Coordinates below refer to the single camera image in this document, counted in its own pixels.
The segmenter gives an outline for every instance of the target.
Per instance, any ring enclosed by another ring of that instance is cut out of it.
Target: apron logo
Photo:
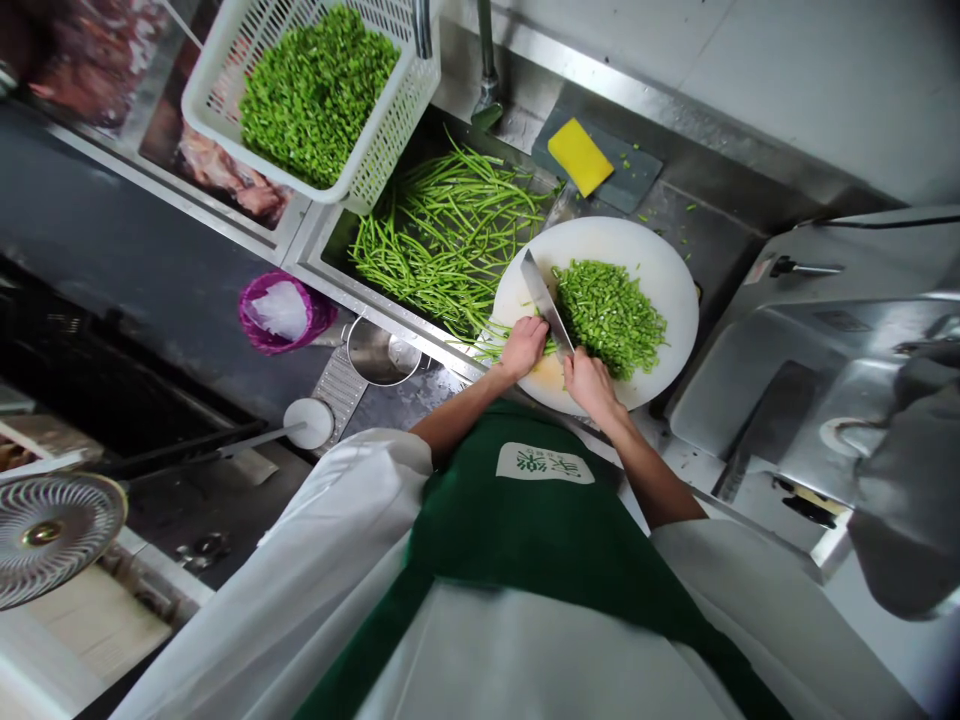
[[[529,472],[546,472],[547,464],[543,461],[543,453],[539,450],[534,452],[520,450],[517,453],[517,467]]]
[[[497,475],[517,480],[569,480],[582,484],[594,482],[590,468],[576,455],[521,443],[506,443],[500,448]]]

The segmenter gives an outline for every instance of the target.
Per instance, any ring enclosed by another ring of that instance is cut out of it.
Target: raw meat
[[[49,24],[54,52],[30,88],[89,125],[119,128],[167,22],[154,0],[60,0]]]
[[[275,227],[293,191],[274,185],[249,165],[234,160],[220,145],[184,123],[180,152],[194,180],[229,192],[255,218]]]

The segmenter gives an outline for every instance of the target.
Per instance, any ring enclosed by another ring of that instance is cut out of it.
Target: person
[[[500,362],[409,432],[327,453],[117,708],[127,718],[827,718],[917,705],[780,548],[708,519],[582,348],[566,387],[610,466],[500,400]]]

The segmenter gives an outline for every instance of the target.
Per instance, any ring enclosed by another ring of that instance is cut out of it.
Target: white sleeve
[[[335,446],[113,717],[242,716],[410,529],[431,472],[430,448],[409,433]]]
[[[664,525],[650,540],[794,717],[924,717],[786,550],[726,520]]]

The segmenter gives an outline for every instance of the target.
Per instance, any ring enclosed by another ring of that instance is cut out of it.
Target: chopped green beans
[[[640,292],[627,269],[597,260],[574,260],[553,268],[557,301],[571,339],[606,364],[610,376],[629,380],[634,370],[649,373],[660,364],[667,321]]]
[[[399,58],[346,5],[288,31],[247,78],[243,144],[311,185],[332,186]]]
[[[360,218],[349,253],[391,299],[472,345],[500,276],[543,226],[552,193],[536,195],[522,187],[530,175],[451,143],[452,152],[391,178],[373,214]]]

